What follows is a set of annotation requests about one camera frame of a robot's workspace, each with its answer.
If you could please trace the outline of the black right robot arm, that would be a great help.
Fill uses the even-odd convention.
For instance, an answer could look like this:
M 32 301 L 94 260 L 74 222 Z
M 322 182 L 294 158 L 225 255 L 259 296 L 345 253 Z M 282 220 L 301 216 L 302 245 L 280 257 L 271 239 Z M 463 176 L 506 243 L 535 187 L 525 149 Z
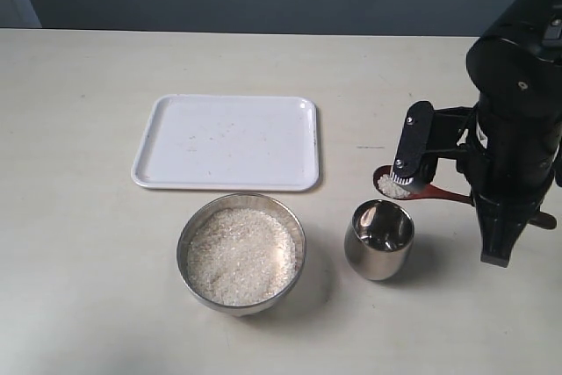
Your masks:
M 473 107 L 407 111 L 392 180 L 414 195 L 441 159 L 472 194 L 501 202 L 544 198 L 561 182 L 561 0 L 515 0 L 469 49 Z

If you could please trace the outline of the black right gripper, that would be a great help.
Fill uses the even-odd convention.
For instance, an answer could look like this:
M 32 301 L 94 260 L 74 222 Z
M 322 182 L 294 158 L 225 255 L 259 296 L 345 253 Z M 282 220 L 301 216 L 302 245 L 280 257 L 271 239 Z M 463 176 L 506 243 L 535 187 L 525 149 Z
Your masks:
M 418 101 L 407 110 L 390 175 L 417 194 L 433 182 L 439 160 L 452 160 L 476 206 L 534 213 L 551 187 L 557 150 L 555 90 L 482 93 L 473 107 Z

